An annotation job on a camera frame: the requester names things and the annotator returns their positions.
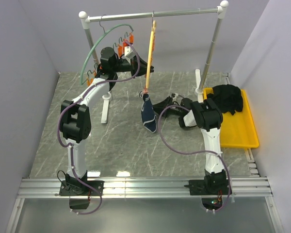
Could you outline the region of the navy blue underwear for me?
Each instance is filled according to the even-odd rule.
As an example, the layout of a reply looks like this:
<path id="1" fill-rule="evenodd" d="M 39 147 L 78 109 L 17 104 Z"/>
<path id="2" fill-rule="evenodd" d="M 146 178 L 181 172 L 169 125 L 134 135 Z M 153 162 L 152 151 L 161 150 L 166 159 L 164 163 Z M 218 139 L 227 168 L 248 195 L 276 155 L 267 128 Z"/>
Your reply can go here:
<path id="1" fill-rule="evenodd" d="M 143 94 L 142 99 L 144 101 L 141 108 L 141 119 L 143 126 L 151 133 L 155 133 L 157 130 L 156 114 L 149 94 Z"/>

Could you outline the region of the pink end clothespin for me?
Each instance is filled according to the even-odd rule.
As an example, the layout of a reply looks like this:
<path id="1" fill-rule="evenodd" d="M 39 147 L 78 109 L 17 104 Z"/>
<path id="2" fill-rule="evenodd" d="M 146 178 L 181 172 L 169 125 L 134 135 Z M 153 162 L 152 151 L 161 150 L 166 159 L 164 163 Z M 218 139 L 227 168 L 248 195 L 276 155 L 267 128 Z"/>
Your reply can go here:
<path id="1" fill-rule="evenodd" d="M 143 96 L 144 96 L 145 94 L 148 94 L 148 89 L 147 89 L 147 88 L 144 88 L 144 89 L 139 93 L 139 97 L 140 97 L 140 98 L 143 98 Z"/>

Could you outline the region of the yellow clip hanger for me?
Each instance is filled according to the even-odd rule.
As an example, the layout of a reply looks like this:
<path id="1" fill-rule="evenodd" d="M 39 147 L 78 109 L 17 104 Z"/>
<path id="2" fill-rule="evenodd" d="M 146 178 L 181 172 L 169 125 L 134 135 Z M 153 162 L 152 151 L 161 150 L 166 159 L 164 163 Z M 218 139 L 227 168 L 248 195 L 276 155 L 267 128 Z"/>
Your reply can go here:
<path id="1" fill-rule="evenodd" d="M 147 60 L 147 70 L 146 70 L 146 82 L 145 82 L 145 93 L 148 93 L 149 83 L 150 83 L 150 73 L 151 73 L 151 65 L 153 60 L 153 51 L 155 46 L 155 33 L 156 33 L 156 21 L 154 20 L 154 11 L 152 12 L 152 28 L 150 34 L 149 41 L 149 49 L 148 49 L 148 60 Z"/>

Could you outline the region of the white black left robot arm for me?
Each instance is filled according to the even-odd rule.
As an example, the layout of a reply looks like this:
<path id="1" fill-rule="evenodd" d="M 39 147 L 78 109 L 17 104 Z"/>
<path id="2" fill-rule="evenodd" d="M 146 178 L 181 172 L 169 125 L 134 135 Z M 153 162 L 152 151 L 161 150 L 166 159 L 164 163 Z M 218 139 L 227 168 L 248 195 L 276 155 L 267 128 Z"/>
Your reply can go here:
<path id="1" fill-rule="evenodd" d="M 125 47 L 124 54 L 117 54 L 113 48 L 105 47 L 100 55 L 97 73 L 91 84 L 78 97 L 65 100 L 61 105 L 57 137 L 66 141 L 61 145 L 68 149 L 69 164 L 63 187 L 77 195 L 97 190 L 87 180 L 85 164 L 84 142 L 91 132 L 90 109 L 120 82 L 118 73 L 130 72 L 133 79 L 149 77 L 154 71 L 152 56 L 149 55 L 148 61 L 144 61 L 130 46 Z"/>

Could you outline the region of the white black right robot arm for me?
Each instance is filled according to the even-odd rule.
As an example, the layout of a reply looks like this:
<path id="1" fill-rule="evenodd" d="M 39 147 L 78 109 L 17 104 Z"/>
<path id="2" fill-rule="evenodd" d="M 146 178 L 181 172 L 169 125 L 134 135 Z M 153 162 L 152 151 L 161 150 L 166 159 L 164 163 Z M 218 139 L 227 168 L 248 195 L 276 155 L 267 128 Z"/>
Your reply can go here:
<path id="1" fill-rule="evenodd" d="M 169 111 L 178 115 L 181 128 L 197 126 L 202 133 L 204 150 L 195 152 L 181 152 L 171 147 L 164 139 L 161 132 L 159 135 L 163 143 L 173 152 L 181 155 L 193 155 L 204 153 L 206 156 L 205 176 L 202 186 L 197 189 L 205 195 L 214 195 L 221 192 L 231 193 L 228 169 L 222 159 L 220 145 L 220 132 L 223 123 L 223 114 L 213 100 L 207 99 L 202 102 L 183 98 L 180 104 L 167 97 L 160 103 L 153 105 L 154 112 L 158 114 L 158 124 L 162 117 L 167 117 Z"/>

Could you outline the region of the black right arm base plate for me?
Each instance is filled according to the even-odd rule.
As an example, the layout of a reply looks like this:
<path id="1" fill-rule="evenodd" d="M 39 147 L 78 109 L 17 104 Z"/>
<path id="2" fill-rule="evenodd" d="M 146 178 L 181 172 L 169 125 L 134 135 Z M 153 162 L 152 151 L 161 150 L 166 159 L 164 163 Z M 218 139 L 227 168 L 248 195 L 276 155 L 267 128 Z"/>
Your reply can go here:
<path id="1" fill-rule="evenodd" d="M 189 188 L 191 196 L 218 195 L 219 191 L 222 191 L 223 195 L 232 194 L 232 190 L 229 190 L 227 179 L 225 179 L 223 182 L 189 180 L 189 183 L 184 185 L 184 187 Z"/>

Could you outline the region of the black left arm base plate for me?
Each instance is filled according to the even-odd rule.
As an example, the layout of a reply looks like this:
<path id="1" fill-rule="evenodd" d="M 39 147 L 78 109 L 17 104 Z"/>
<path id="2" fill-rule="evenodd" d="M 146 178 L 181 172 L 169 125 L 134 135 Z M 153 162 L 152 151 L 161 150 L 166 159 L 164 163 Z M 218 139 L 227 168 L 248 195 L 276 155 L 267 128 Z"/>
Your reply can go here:
<path id="1" fill-rule="evenodd" d="M 89 181 L 88 185 L 93 189 L 76 182 L 75 184 L 63 181 L 59 191 L 60 197 L 69 197 L 69 207 L 72 210 L 85 210 L 89 207 L 90 198 L 102 195 L 104 188 L 104 181 Z"/>

